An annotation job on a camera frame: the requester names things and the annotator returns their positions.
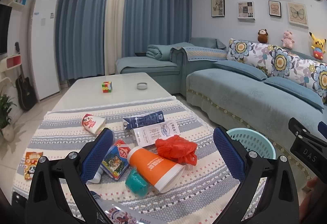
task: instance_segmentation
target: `pikachu plush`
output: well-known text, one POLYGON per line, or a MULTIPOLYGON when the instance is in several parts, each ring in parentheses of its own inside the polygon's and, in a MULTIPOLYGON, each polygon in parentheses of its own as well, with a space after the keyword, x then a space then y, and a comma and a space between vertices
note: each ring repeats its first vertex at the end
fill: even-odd
POLYGON ((324 53, 326 52, 326 39, 317 39, 311 32, 309 33, 313 41, 313 45, 311 46, 311 48, 313 49, 313 56, 319 60, 322 60, 324 58, 324 53))

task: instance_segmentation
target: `sofa armrest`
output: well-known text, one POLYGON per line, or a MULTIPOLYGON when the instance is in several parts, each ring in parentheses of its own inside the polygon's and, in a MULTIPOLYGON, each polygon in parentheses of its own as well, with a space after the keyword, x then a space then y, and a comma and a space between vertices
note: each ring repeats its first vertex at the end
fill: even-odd
POLYGON ((180 93, 186 97, 186 77, 195 71, 214 68, 215 61, 188 61, 184 49, 175 49, 171 53, 171 62, 180 67, 180 93))

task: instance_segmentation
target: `blue curtain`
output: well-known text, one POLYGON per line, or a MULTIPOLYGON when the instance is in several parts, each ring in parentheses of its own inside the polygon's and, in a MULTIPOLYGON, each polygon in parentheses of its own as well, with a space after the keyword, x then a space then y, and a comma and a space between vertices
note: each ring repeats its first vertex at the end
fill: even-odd
POLYGON ((59 80, 104 75, 106 0, 58 0, 56 58, 59 80))
POLYGON ((122 57, 149 44, 188 42, 191 29, 192 0, 125 0, 122 57))

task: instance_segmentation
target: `blue pillow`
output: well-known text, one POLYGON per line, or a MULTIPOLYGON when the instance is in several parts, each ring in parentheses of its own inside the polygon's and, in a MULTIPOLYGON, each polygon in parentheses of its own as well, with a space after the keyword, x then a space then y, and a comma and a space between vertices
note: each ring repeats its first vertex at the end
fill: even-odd
POLYGON ((262 72, 260 69, 236 61, 230 61, 230 60, 217 61, 214 63, 214 66, 220 69, 233 71, 256 80, 267 79, 266 74, 262 72))
POLYGON ((321 97, 306 87, 303 87, 289 79, 281 77, 271 77, 264 81, 264 83, 285 91, 315 107, 318 110, 324 109, 323 100, 321 97))

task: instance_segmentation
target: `stuffed animal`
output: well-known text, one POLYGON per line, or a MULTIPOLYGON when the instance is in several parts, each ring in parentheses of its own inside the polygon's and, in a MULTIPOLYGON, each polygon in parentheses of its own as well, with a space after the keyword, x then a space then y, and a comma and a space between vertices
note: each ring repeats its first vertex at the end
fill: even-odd
POLYGON ((282 39, 283 47, 286 47, 288 49, 293 49, 293 43, 295 41, 293 40, 293 33, 289 30, 284 32, 284 38, 282 39))
POLYGON ((324 58, 324 53, 326 52, 324 44, 326 43, 326 39, 317 39, 311 32, 310 36, 313 41, 313 46, 311 48, 313 49, 313 57, 322 60, 324 58))
POLYGON ((261 29, 258 32, 258 42, 267 43, 268 42, 268 33, 266 29, 261 29))

